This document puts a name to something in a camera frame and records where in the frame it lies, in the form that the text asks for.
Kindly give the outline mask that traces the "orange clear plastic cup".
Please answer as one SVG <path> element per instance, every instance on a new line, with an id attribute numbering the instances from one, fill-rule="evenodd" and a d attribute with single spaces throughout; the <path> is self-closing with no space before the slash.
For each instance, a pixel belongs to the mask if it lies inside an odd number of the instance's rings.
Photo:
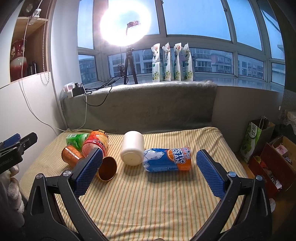
<path id="1" fill-rule="evenodd" d="M 105 131 L 95 130 L 90 133 L 82 146 L 83 156 L 88 156 L 94 148 L 99 148 L 102 150 L 103 157 L 107 156 L 108 135 Z"/>

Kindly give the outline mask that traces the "orange paper cup white base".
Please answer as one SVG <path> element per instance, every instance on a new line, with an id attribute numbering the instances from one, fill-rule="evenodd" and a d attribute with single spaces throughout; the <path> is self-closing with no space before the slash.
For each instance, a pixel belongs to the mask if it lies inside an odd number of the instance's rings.
<path id="1" fill-rule="evenodd" d="M 76 164 L 85 157 L 72 145 L 67 145 L 61 153 L 62 160 L 69 166 L 75 167 Z"/>

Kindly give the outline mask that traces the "green plastic cup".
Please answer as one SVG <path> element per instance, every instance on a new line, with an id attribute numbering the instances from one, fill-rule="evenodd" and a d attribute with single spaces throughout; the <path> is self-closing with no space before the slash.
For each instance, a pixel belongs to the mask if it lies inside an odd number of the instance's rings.
<path id="1" fill-rule="evenodd" d="M 66 137 L 66 145 L 73 146 L 78 151 L 82 151 L 85 140 L 89 137 L 89 133 L 71 133 Z"/>

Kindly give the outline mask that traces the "orange floral paper cup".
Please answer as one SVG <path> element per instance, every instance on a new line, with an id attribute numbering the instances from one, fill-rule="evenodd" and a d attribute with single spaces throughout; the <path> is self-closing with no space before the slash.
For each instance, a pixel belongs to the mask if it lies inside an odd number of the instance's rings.
<path id="1" fill-rule="evenodd" d="M 106 156 L 102 159 L 102 164 L 97 171 L 97 177 L 104 181 L 110 181 L 117 172 L 116 160 L 111 156 Z"/>

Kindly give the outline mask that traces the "white plastic cup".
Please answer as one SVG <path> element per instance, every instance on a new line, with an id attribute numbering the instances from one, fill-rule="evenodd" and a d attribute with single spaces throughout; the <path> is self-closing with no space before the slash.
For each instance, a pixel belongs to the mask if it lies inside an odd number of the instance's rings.
<path id="1" fill-rule="evenodd" d="M 137 131 L 124 134 L 120 151 L 121 160 L 128 166 L 137 166 L 144 160 L 144 136 Z"/>

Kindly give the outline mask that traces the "red cardboard box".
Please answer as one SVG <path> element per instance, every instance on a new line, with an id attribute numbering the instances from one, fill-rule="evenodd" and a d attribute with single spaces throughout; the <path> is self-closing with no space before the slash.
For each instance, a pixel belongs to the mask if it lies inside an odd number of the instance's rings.
<path id="1" fill-rule="evenodd" d="M 250 158 L 248 167 L 263 178 L 267 196 L 276 197 L 295 183 L 295 143 L 282 136 L 265 144 L 260 156 Z"/>

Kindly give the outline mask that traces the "white power strip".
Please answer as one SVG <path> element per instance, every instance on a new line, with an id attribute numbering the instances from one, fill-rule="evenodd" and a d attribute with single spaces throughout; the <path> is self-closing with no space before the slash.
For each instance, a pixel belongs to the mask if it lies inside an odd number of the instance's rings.
<path id="1" fill-rule="evenodd" d="M 69 98 L 73 98 L 72 96 L 72 89 L 74 87 L 74 82 L 64 85 L 63 91 L 67 94 Z"/>

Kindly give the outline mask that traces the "black power adapter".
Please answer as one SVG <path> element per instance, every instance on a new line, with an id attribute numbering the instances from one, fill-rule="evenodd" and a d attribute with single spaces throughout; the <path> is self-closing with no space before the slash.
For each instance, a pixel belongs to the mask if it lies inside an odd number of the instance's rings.
<path id="1" fill-rule="evenodd" d="M 79 84 L 79 83 L 74 84 L 74 87 L 72 89 L 72 96 L 73 97 L 83 95 L 83 94 L 85 94 L 85 92 L 86 91 L 85 91 L 85 88 L 84 88 L 83 84 Z"/>

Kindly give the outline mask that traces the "green white paper bag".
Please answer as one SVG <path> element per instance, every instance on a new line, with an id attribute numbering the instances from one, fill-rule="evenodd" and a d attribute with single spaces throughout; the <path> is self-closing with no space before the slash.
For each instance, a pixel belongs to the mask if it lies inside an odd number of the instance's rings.
<path id="1" fill-rule="evenodd" d="M 262 116 L 248 123 L 246 134 L 240 147 L 240 156 L 248 163 L 253 155 L 259 154 L 265 144 L 269 142 L 275 124 Z"/>

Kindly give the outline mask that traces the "yellow striped cloth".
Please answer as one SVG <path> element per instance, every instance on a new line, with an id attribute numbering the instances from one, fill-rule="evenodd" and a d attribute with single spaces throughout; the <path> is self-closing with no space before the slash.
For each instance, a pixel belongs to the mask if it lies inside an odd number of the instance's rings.
<path id="1" fill-rule="evenodd" d="M 123 136 L 109 134 L 107 154 L 117 162 L 113 179 L 94 178 L 80 201 L 97 227 L 110 240 L 190 240 L 215 209 L 219 199 L 196 164 L 205 149 L 225 170 L 240 177 L 246 172 L 218 128 L 205 127 L 144 135 L 144 147 L 189 147 L 188 172 L 147 172 L 128 166 L 120 158 Z"/>

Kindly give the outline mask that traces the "red white vase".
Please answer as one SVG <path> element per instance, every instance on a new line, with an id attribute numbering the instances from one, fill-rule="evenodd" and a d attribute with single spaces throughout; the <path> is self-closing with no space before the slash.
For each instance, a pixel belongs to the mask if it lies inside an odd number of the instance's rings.
<path id="1" fill-rule="evenodd" d="M 25 39 L 19 39 L 13 42 L 10 52 L 10 76 L 11 82 L 25 76 L 27 68 L 27 59 L 25 57 Z"/>

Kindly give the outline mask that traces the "wooden shelf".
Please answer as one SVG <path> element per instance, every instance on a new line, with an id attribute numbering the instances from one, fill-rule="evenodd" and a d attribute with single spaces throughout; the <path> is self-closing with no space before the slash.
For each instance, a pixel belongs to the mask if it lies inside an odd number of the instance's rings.
<path id="1" fill-rule="evenodd" d="M 26 41 L 24 54 L 27 68 L 24 77 L 49 71 L 48 28 L 53 3 L 55 2 L 24 1 L 18 11 L 11 44 L 19 39 Z"/>

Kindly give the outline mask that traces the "grey sofa backrest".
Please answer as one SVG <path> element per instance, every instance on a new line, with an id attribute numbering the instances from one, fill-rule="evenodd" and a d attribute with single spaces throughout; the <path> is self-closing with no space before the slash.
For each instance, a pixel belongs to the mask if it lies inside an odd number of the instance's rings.
<path id="1" fill-rule="evenodd" d="M 61 99 L 67 127 L 161 133 L 210 126 L 217 85 L 169 81 L 118 85 Z"/>

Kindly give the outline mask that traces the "black tripod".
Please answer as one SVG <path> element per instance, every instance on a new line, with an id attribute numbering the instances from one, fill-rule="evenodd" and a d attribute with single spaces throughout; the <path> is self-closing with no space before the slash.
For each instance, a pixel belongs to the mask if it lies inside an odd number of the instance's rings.
<path id="1" fill-rule="evenodd" d="M 137 74 L 135 71 L 134 61 L 133 61 L 133 48 L 131 46 L 128 46 L 126 48 L 126 59 L 125 59 L 125 69 L 124 69 L 124 84 L 127 84 L 127 76 L 128 76 L 128 68 L 130 67 L 130 71 L 133 76 L 133 80 L 135 84 L 138 84 L 137 80 Z"/>

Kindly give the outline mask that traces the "white refill pouch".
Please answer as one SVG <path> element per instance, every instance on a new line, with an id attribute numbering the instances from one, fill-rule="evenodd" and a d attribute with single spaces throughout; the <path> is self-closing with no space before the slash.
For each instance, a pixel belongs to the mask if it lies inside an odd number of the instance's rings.
<path id="1" fill-rule="evenodd" d="M 171 81 L 171 49 L 170 44 L 167 42 L 163 47 L 163 71 L 164 81 Z"/>
<path id="2" fill-rule="evenodd" d="M 193 66 L 192 66 L 192 55 L 189 48 L 189 43 L 185 44 L 182 48 L 184 56 L 184 78 L 187 81 L 193 81 Z"/>
<path id="3" fill-rule="evenodd" d="M 181 67 L 180 67 L 180 52 L 182 49 L 181 43 L 174 45 L 174 80 L 181 81 Z"/>
<path id="4" fill-rule="evenodd" d="M 160 82 L 160 43 L 156 43 L 151 47 L 153 53 L 152 57 L 152 80 L 153 82 Z"/>

